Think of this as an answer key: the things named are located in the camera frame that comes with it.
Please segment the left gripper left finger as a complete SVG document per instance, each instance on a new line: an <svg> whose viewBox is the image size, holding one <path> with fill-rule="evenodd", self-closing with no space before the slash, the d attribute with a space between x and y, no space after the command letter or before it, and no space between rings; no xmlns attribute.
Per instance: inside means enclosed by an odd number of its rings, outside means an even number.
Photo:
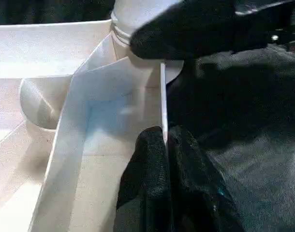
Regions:
<svg viewBox="0 0 295 232"><path fill-rule="evenodd" d="M119 184L117 232L171 232L169 167L162 129L142 131Z"/></svg>

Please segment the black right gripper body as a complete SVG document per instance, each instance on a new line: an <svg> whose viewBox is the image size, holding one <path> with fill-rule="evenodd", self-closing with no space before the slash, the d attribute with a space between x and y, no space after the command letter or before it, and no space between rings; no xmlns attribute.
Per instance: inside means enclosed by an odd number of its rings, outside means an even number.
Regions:
<svg viewBox="0 0 295 232"><path fill-rule="evenodd" d="M295 0L236 0L235 50L295 41Z"/></svg>

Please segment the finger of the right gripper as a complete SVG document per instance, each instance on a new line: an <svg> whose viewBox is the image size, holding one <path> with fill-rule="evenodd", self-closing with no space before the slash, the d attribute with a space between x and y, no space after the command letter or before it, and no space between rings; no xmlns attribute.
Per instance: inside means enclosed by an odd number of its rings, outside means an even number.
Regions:
<svg viewBox="0 0 295 232"><path fill-rule="evenodd" d="M238 7L237 0L183 0L136 30L130 49L142 59L182 60L266 47L264 20Z"/></svg>

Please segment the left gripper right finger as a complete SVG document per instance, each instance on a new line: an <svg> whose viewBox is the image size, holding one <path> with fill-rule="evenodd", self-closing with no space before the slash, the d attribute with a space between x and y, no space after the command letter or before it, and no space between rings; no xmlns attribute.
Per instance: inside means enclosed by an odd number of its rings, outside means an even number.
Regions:
<svg viewBox="0 0 295 232"><path fill-rule="evenodd" d="M184 127L172 127L168 148L176 231L244 231L223 176L193 135Z"/></svg>

